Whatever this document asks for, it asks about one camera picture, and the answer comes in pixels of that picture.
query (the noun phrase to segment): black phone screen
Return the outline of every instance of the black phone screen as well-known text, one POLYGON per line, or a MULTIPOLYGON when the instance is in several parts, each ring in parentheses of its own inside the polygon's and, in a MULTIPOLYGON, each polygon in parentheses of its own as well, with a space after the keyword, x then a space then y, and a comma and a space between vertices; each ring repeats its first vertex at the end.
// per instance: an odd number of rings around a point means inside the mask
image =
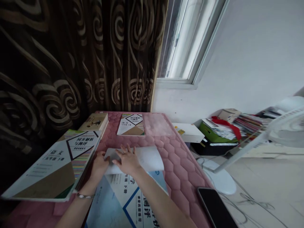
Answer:
POLYGON ((214 189, 198 188, 198 193, 203 201, 206 214, 208 215, 209 212, 211 223, 214 223, 215 228, 238 228, 221 197, 214 189))

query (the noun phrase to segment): brown patterned curtain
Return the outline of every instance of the brown patterned curtain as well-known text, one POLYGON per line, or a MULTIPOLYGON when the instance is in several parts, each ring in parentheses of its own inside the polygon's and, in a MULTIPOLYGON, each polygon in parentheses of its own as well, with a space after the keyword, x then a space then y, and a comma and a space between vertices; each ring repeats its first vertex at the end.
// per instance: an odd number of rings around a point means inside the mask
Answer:
POLYGON ((167 5, 0 1, 4 188, 89 113, 151 111, 167 5))

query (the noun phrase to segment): colorful stripes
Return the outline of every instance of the colorful stripes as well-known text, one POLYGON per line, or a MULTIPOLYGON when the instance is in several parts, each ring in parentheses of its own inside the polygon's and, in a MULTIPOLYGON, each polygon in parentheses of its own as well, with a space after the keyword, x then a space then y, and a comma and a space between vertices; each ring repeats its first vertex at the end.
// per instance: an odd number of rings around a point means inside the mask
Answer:
POLYGON ((79 174, 84 170, 84 167, 89 160, 92 149, 88 150, 84 154, 80 155, 72 161, 73 171, 75 175, 75 180, 79 177, 79 174))

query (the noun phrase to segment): electric fan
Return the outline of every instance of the electric fan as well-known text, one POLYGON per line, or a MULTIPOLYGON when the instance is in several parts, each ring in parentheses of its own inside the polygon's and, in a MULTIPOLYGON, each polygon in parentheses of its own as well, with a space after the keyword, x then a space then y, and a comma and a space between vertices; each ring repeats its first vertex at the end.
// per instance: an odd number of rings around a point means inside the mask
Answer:
POLYGON ((222 165, 218 165, 211 160, 205 161, 206 159, 204 158, 198 159, 197 162, 202 165, 204 172, 219 192, 231 195, 236 192, 236 185, 232 177, 224 169, 266 140, 271 140, 287 147, 304 148, 304 106, 274 119, 263 133, 245 145, 222 165))

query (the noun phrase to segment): silver bracelet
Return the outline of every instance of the silver bracelet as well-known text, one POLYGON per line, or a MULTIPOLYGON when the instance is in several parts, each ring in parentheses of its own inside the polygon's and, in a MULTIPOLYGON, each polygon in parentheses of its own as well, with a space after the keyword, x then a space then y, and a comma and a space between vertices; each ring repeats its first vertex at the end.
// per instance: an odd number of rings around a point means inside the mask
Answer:
POLYGON ((77 196, 78 196, 79 198, 92 199, 92 198, 94 198, 95 194, 92 195, 92 196, 85 196, 85 195, 80 195, 79 193, 77 193, 77 196))

